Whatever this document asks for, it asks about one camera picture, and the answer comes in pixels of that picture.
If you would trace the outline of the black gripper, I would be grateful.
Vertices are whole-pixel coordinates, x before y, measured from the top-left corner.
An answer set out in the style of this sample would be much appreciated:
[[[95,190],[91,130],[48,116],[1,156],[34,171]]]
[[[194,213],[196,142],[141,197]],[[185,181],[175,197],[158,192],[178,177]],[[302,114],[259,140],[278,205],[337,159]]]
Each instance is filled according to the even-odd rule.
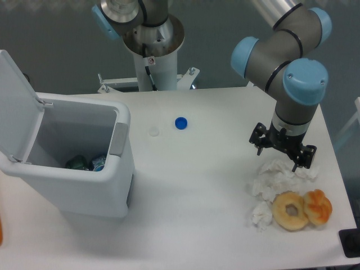
[[[258,123],[249,142],[256,147],[258,156],[261,155],[264,148],[273,148],[287,154],[294,162],[292,172],[295,172],[297,168],[309,169],[317,151],[316,146],[302,144],[305,132],[297,136],[287,135],[286,132],[285,128],[278,131],[273,124],[267,130],[262,123]]]

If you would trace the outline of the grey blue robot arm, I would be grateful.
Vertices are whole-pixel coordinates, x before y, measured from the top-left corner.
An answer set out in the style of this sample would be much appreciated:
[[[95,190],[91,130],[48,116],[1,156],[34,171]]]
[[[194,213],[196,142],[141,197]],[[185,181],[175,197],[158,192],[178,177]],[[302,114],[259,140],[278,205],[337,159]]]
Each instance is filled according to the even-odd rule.
[[[231,55],[233,70],[276,100],[269,127],[259,123],[250,143],[259,152],[273,148],[285,153],[295,168],[310,168],[316,147],[303,145],[317,106],[329,81],[326,68],[306,54],[331,34],[332,22],[320,8],[299,1],[254,1],[272,27],[261,42],[242,39]],[[132,53],[140,91],[178,90],[177,52],[185,31],[171,15],[167,1],[100,1],[92,14],[109,39],[121,38]]]

